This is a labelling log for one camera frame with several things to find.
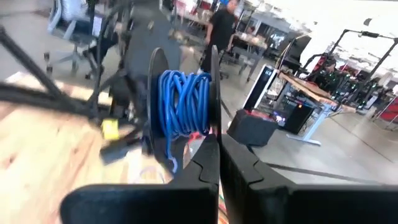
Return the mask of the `black plastic spool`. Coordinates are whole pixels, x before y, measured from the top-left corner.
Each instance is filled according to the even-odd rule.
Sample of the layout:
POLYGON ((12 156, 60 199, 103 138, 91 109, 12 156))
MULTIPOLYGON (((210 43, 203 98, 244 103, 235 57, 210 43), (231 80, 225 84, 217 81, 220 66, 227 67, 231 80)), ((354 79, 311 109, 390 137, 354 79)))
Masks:
POLYGON ((147 88, 149 146, 172 174, 183 168, 178 144, 195 132, 221 134, 219 52, 212 47, 210 73, 185 74, 169 69, 165 52, 156 48, 150 59, 147 88))

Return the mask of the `black computer tower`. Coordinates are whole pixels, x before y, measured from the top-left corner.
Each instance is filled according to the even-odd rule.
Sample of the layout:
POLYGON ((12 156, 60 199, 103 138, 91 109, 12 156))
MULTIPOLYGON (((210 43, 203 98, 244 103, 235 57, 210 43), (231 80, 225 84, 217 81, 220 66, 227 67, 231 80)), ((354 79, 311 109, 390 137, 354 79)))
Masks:
POLYGON ((315 107, 302 100, 286 96, 272 114, 284 131, 298 134, 312 115, 315 107))

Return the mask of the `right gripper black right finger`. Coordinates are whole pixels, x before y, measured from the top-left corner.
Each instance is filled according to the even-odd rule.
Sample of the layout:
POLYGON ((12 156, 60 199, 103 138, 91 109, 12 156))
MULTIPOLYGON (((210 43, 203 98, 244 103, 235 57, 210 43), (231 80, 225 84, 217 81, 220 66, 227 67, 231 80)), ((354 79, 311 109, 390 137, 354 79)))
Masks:
POLYGON ((221 183, 230 224, 398 224, 398 186, 296 184, 227 134, 221 183))

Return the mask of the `office chair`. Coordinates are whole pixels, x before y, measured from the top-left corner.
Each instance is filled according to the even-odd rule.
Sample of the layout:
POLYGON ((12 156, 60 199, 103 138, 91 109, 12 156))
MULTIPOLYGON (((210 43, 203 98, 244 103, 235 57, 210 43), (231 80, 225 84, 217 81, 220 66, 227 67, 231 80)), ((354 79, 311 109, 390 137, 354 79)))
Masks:
POLYGON ((54 65, 68 61, 72 63, 72 72, 76 72, 79 63, 86 60, 90 64, 91 71, 85 75, 85 78, 93 78, 100 64, 96 44, 104 17, 103 13, 90 10, 89 4, 84 0, 53 0, 47 32, 71 43, 73 51, 58 60, 52 60, 50 52, 45 52, 46 72, 51 74, 54 65))

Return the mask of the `person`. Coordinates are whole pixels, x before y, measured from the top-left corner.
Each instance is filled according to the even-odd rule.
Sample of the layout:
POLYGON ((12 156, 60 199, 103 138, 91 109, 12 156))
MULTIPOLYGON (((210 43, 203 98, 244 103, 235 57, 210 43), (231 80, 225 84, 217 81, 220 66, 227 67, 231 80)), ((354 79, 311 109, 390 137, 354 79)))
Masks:
POLYGON ((229 0, 226 7, 217 10, 210 18, 205 38, 205 57, 202 60, 197 74, 210 73, 212 47, 217 46, 218 51, 230 50, 235 30, 235 10, 241 0, 229 0))

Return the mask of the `black robot station frame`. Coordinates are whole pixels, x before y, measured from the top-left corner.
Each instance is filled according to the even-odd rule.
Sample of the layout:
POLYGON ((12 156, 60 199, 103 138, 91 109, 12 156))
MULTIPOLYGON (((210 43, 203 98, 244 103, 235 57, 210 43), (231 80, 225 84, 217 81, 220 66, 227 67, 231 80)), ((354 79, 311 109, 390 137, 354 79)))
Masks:
POLYGON ((379 59, 379 61, 377 62, 377 64, 374 66, 374 68, 371 70, 369 77, 367 77, 367 79, 365 79, 362 83, 360 83, 358 89, 353 93, 352 97, 349 99, 348 103, 353 102, 356 97, 359 95, 359 92, 362 91, 362 89, 364 88, 365 83, 370 81, 371 76, 376 72, 376 70, 381 66, 381 64, 383 63, 383 61, 385 61, 385 59, 390 55, 390 53, 392 52, 392 50, 395 48, 396 45, 398 45, 398 37, 388 37, 385 35, 381 35, 378 33, 374 33, 374 32, 369 32, 369 31, 356 31, 356 30, 349 30, 349 29, 344 29, 343 32, 341 33, 341 35, 339 36, 338 40, 335 42, 335 44, 333 45, 333 47, 331 48, 331 50, 327 53, 322 53, 322 54, 315 54, 312 55, 306 62, 306 64, 302 67, 302 70, 306 70, 307 66, 310 64, 310 62, 312 62, 316 57, 325 57, 326 59, 331 57, 331 55, 333 54, 333 52, 335 51, 336 47, 339 45, 341 39, 343 38, 343 36, 348 33, 348 32, 354 32, 356 34, 358 34, 361 37, 370 37, 370 38, 385 38, 385 39, 391 39, 394 41, 394 43, 390 46, 389 50, 379 59))

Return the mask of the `wooden desk with white legs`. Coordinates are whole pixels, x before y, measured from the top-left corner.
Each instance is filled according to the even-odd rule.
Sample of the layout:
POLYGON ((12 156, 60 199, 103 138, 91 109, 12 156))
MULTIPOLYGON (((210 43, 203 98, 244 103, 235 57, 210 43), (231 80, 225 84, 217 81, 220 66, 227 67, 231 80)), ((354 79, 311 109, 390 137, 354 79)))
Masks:
POLYGON ((286 134, 286 136, 290 139, 302 141, 307 144, 321 146, 321 142, 312 139, 312 135, 332 111, 334 111, 336 114, 342 114, 343 112, 356 112, 355 107, 344 105, 332 100, 329 93, 320 89, 316 85, 311 84, 310 82, 306 82, 292 75, 287 75, 283 72, 279 72, 278 77, 282 80, 285 80, 285 85, 283 86, 282 90, 279 93, 279 96, 277 97, 276 102, 274 103, 274 109, 276 109, 280 105, 282 99, 289 91, 291 86, 296 88, 297 90, 302 91, 307 98, 311 98, 313 101, 316 101, 318 104, 320 104, 321 108, 321 111, 319 112, 317 118, 315 119, 313 124, 305 130, 303 136, 286 134))

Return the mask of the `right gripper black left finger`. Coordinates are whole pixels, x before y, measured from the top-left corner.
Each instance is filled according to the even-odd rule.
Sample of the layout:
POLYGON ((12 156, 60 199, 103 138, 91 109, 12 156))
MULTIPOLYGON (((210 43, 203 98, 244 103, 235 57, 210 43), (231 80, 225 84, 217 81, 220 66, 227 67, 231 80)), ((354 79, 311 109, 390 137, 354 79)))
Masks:
POLYGON ((168 184, 96 184, 60 204, 63 224, 216 224, 220 149, 207 136, 188 166, 168 184))

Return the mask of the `red box on crate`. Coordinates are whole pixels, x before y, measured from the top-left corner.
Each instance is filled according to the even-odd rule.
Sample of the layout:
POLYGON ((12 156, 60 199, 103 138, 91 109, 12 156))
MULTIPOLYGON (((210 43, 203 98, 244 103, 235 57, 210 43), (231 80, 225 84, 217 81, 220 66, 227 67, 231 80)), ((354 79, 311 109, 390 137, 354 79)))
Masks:
POLYGON ((250 118, 262 119, 264 121, 275 122, 275 119, 268 113, 258 110, 245 110, 245 113, 250 118))

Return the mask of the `black crate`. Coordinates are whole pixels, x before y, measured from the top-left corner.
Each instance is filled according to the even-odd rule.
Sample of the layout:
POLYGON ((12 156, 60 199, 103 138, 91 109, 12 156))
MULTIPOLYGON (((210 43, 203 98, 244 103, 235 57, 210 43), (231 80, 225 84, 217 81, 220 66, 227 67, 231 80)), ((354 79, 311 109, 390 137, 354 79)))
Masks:
POLYGON ((245 146, 264 147, 278 127, 277 121, 250 118, 245 110, 241 109, 236 112, 227 133, 245 146))

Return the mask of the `black monitor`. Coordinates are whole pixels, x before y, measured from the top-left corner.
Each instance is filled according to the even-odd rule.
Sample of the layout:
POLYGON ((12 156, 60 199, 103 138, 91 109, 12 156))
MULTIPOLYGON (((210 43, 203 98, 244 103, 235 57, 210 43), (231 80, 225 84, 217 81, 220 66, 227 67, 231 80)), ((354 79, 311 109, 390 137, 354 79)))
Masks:
POLYGON ((281 55, 281 66, 286 66, 296 72, 302 66, 300 63, 301 54, 311 39, 309 35, 301 35, 292 39, 281 55))

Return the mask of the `red cart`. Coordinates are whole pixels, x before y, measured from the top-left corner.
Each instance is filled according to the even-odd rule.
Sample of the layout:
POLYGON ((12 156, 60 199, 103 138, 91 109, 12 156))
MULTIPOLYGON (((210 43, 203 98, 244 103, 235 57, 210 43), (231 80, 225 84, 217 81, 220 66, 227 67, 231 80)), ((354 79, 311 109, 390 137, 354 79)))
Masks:
POLYGON ((398 124, 398 96, 378 104, 372 119, 382 119, 389 124, 398 124))

